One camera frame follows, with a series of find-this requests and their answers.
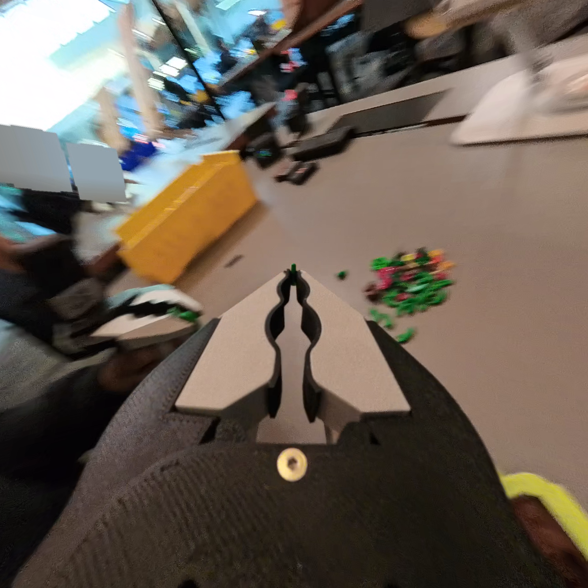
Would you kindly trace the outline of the person's left hand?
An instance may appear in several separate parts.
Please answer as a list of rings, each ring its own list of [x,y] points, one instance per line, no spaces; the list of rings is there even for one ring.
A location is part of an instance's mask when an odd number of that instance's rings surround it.
[[[129,394],[175,349],[172,343],[115,352],[101,364],[97,381],[107,393]]]

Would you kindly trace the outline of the black metal post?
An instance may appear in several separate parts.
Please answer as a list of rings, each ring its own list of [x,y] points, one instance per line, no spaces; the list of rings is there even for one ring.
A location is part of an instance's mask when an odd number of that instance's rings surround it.
[[[206,84],[205,80],[202,78],[200,72],[195,67],[194,60],[192,59],[192,54],[188,51],[188,46],[184,42],[183,38],[180,36],[176,26],[172,22],[172,19],[165,12],[164,7],[160,4],[160,2],[151,1],[151,3],[154,9],[158,12],[161,19],[163,20],[165,26],[167,27],[169,33],[171,34],[174,40],[174,43],[178,46],[180,55],[182,55],[182,58],[187,61],[188,67],[193,71],[198,82],[202,85],[203,91],[206,94],[206,104],[213,107],[216,113],[221,117],[221,119],[225,121],[226,117],[220,109],[219,104],[217,103],[217,95],[215,91],[210,89],[210,87]]]

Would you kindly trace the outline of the small blue bin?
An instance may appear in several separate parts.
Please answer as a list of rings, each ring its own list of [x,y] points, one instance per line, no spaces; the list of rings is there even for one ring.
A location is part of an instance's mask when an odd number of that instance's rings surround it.
[[[157,147],[149,141],[131,141],[129,148],[119,155],[119,163],[123,172],[132,172],[143,162],[157,153]]]

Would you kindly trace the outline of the pile of small toy pieces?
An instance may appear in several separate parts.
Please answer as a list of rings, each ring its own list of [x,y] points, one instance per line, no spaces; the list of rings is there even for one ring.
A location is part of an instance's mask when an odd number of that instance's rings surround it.
[[[455,266],[443,250],[427,247],[374,258],[370,282],[377,283],[382,291],[381,299],[374,304],[393,311],[398,318],[442,305],[454,284]]]

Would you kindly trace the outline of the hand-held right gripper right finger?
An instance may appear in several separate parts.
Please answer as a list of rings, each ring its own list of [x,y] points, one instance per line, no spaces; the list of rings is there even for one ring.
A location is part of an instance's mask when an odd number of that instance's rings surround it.
[[[301,328],[310,345],[303,370],[303,404],[320,420],[327,443],[349,423],[407,416],[410,405],[371,327],[376,326],[309,273],[296,276]]]

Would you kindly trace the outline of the lime toy brick pot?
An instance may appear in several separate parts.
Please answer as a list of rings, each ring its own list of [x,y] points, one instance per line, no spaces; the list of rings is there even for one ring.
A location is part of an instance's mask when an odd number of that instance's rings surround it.
[[[587,513],[562,486],[536,474],[499,474],[519,526],[566,587],[587,587]]]

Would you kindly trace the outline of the person's left forearm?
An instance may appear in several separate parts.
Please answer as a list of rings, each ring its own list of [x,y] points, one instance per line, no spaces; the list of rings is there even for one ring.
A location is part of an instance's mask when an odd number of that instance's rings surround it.
[[[66,476],[94,448],[136,387],[102,386],[100,366],[51,383],[39,396],[1,412],[1,474],[26,479]]]

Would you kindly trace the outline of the black power bank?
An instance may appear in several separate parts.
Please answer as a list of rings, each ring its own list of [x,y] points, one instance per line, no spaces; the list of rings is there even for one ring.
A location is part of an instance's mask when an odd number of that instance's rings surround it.
[[[247,154],[260,169],[266,169],[282,157],[282,147],[276,135],[273,132],[267,132],[248,145]]]

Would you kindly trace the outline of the black desk mat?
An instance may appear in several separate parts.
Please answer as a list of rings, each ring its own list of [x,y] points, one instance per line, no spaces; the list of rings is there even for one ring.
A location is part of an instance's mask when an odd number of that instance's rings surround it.
[[[371,136],[391,130],[419,126],[446,92],[443,90],[345,114],[335,121],[328,130],[350,128],[356,136]]]

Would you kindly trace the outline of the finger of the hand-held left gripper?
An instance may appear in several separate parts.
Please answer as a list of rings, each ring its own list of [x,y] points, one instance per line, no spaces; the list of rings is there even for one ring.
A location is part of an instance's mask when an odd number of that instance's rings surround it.
[[[123,315],[110,320],[89,335],[91,342],[114,343],[124,350],[159,345],[195,332],[197,322],[173,315]]]
[[[107,298],[107,308],[113,318],[124,315],[160,317],[171,311],[192,312],[198,317],[203,312],[203,306],[197,300],[170,285],[125,290]]]

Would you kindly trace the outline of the white monitor stand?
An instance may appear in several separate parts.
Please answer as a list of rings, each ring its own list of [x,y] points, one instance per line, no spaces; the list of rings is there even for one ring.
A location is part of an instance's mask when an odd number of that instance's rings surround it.
[[[498,82],[451,137],[458,146],[587,136],[587,54]]]

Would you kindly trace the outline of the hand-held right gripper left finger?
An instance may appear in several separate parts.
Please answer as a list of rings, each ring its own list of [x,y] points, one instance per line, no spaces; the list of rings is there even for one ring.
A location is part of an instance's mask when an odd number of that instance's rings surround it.
[[[221,419],[274,418],[282,399],[281,350],[290,271],[222,314],[176,402],[178,412]]]

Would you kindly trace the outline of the yellow plastic bin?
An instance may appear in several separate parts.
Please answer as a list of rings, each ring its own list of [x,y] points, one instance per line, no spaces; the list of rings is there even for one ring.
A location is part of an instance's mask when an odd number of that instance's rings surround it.
[[[239,151],[205,154],[116,229],[119,257],[144,279],[174,283],[257,202]]]

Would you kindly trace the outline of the flat black case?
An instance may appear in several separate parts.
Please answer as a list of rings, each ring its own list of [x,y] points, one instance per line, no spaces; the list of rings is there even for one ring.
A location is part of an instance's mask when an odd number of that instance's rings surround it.
[[[355,128],[344,126],[324,134],[297,141],[290,149],[290,158],[308,161],[327,158],[344,151],[355,138]]]

